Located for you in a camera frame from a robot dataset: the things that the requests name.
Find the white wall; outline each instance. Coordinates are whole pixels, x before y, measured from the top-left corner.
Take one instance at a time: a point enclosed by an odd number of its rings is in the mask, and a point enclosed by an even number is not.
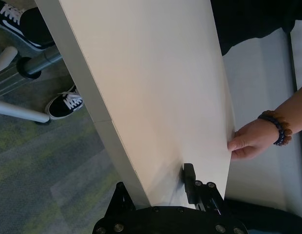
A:
[[[280,30],[245,41],[224,57],[239,129],[293,93],[286,38]],[[302,156],[298,136],[270,147],[254,160],[232,162],[228,197],[288,210],[302,216]]]

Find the screw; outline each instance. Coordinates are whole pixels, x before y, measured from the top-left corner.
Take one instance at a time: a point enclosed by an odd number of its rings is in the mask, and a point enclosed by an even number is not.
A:
[[[235,234],[244,234],[244,232],[239,228],[235,228],[235,229],[233,229],[233,231]]]
[[[208,183],[208,186],[209,186],[210,188],[215,188],[215,185],[214,185],[213,183]]]
[[[219,233],[225,233],[226,232],[226,229],[224,226],[221,226],[221,225],[217,225],[216,226],[216,230],[219,232]]]
[[[196,185],[196,186],[201,186],[201,185],[202,185],[202,182],[196,181],[196,182],[195,182],[195,185]]]
[[[105,230],[103,227],[101,227],[101,228],[98,228],[98,229],[96,230],[96,233],[97,233],[97,234],[105,234],[105,233],[106,233],[106,230]]]
[[[116,232],[116,233],[120,233],[121,231],[124,230],[124,226],[120,223],[117,223],[114,225],[114,228],[113,230]]]
[[[182,208],[182,207],[178,207],[177,210],[178,210],[179,213],[183,213],[184,212],[184,208]]]
[[[160,209],[157,206],[154,206],[152,210],[156,213],[158,213],[160,211]]]

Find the black clothing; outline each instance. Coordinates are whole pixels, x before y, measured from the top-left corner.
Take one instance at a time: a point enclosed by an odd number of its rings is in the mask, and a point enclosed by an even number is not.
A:
[[[225,199],[233,216],[247,230],[270,233],[302,234],[302,218],[277,209]]]
[[[263,38],[302,20],[302,0],[211,0],[218,38],[225,55],[247,39]]]

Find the finger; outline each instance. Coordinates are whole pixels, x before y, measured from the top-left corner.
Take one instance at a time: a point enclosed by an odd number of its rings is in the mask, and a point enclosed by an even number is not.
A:
[[[250,145],[250,140],[248,139],[247,135],[241,135],[235,137],[232,141],[228,143],[228,150],[230,151],[239,150],[249,145]]]
[[[259,153],[258,151],[259,150],[254,147],[246,146],[244,148],[233,151],[231,153],[231,159],[234,161],[240,159],[251,159]]]

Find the beaded bracelet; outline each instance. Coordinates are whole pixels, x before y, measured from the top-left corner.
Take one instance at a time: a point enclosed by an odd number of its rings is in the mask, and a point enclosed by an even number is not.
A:
[[[273,123],[279,130],[279,139],[274,143],[278,146],[287,145],[292,139],[292,130],[290,124],[285,121],[281,115],[275,111],[264,111],[258,118]]]

